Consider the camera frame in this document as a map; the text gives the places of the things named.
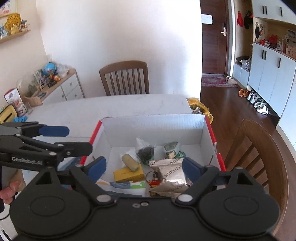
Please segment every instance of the paper sign on door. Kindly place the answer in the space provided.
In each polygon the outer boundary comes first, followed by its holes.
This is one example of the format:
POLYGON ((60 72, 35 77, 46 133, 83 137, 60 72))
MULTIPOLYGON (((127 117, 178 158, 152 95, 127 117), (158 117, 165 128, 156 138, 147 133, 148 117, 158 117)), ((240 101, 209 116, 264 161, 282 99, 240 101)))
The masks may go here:
POLYGON ((213 16, 208 14, 202 14, 202 23, 213 24, 213 16))

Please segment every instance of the red rug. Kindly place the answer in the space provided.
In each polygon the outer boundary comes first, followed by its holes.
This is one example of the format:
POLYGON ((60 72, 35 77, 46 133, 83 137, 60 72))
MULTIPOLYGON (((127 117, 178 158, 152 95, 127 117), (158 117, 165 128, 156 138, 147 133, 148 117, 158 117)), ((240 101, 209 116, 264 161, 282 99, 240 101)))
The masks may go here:
POLYGON ((210 87, 230 87, 237 88, 237 85, 231 85, 226 83, 226 76, 220 74, 203 74, 202 75, 202 86, 210 87))

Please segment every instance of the tabletop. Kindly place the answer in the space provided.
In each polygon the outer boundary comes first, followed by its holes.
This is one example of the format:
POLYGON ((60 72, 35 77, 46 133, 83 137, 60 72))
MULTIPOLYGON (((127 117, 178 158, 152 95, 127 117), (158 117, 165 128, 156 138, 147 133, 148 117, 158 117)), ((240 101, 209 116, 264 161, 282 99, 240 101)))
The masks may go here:
MULTIPOLYGON (((189 114, 191 109, 184 96, 149 94, 105 96, 66 101, 33 108, 27 121, 38 121, 40 124, 52 126, 67 126, 70 129, 68 137, 38 137, 37 139, 54 142, 88 141, 98 121, 104 117, 189 114)), ((25 171, 24 179, 28 184, 36 172, 25 171)), ((0 214, 8 215, 9 208, 0 214)), ((0 226, 13 239, 17 236, 14 226, 7 217, 0 221, 0 226)))

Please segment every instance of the person's hand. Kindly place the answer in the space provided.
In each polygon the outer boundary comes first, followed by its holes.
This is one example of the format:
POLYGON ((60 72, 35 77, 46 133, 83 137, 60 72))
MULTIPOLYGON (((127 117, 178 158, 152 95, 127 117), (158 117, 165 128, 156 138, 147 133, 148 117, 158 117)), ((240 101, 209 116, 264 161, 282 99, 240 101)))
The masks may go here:
POLYGON ((22 175, 22 170, 17 169, 13 177, 10 179, 9 187, 0 191, 0 198, 5 204, 11 204, 15 193, 24 190, 25 187, 26 183, 22 175))

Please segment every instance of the picture frame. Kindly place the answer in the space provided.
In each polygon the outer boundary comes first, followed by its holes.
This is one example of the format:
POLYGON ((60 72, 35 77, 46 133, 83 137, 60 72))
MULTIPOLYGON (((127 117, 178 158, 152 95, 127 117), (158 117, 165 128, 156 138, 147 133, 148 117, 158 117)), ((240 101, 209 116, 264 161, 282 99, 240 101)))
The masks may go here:
POLYGON ((8 33, 6 32, 4 25, 0 25, 0 39, 7 36, 8 36, 8 33))
POLYGON ((8 0, 1 8, 0 8, 0 18, 6 17, 12 13, 17 12, 17 0, 8 0))

